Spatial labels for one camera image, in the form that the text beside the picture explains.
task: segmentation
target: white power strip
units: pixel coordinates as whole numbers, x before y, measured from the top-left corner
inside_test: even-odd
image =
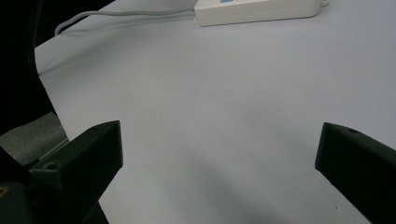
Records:
[[[198,0],[195,22],[201,26],[313,17],[329,0]]]

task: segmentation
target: power cord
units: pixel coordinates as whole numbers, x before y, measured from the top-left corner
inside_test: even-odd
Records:
[[[183,7],[183,8],[176,8],[176,9],[171,9],[171,10],[165,10],[165,11],[126,11],[126,12],[109,12],[109,11],[86,11],[86,12],[81,12],[74,16],[72,19],[68,21],[64,21],[61,24],[59,24],[56,29],[55,29],[55,35],[58,35],[61,30],[70,25],[73,24],[74,22],[87,17],[87,16],[92,16],[92,15],[101,15],[101,16],[115,16],[115,17],[124,17],[124,16],[169,16],[169,15],[175,15],[178,13],[182,12],[187,12],[187,11],[194,11],[194,6],[192,7]]]

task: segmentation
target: white table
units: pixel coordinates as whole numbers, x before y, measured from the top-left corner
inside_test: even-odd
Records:
[[[162,10],[182,0],[117,0]],[[396,148],[396,2],[213,27],[93,16],[36,49],[70,139],[119,119],[112,224],[368,223],[314,168],[323,122]]]

